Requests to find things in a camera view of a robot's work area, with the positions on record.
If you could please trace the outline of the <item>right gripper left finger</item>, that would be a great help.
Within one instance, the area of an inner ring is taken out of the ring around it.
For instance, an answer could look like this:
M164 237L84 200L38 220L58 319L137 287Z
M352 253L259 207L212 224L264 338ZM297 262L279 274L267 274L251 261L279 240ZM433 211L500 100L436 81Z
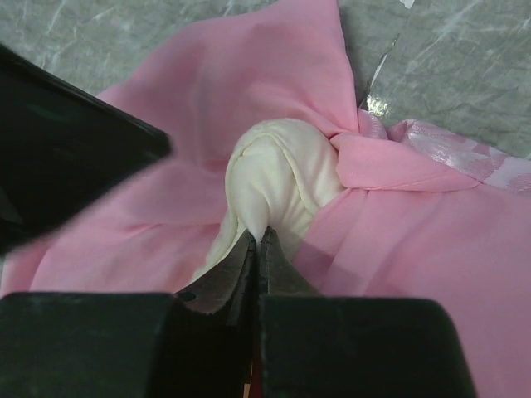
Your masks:
M175 294L13 293L1 301L4 397L241 397L256 242Z

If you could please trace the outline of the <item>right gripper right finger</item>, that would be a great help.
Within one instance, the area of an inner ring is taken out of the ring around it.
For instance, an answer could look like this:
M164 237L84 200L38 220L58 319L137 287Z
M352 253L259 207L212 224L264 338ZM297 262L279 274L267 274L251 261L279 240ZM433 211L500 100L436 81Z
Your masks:
M473 397L445 309L429 299L319 294L267 229L257 260L264 397Z

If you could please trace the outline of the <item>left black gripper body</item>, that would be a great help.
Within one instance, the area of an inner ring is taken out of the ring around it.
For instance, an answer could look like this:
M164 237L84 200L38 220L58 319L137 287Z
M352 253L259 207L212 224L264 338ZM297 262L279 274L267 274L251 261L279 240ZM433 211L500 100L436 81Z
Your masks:
M1 252L171 154L163 131L1 47Z

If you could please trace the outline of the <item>pink pillowcase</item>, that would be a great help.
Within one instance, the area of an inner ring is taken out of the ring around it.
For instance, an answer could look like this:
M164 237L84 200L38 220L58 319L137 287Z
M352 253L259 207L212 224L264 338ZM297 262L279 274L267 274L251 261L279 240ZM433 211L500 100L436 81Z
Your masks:
M289 260L323 294L437 301L479 396L529 396L530 163L359 109L335 1L193 23L100 98L168 133L176 153L9 254L2 294L182 289L226 214L237 141L298 119L333 145L345 189Z

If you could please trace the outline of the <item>cream pillow with bear print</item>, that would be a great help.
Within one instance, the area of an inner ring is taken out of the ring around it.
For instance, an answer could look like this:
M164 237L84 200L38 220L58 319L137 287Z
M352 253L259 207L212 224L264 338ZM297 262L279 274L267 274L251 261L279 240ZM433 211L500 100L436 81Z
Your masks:
M344 191L338 154L315 126L298 119L267 120L237 141L227 165L227 211L199 279L249 231L260 241L271 227L293 259L319 211Z

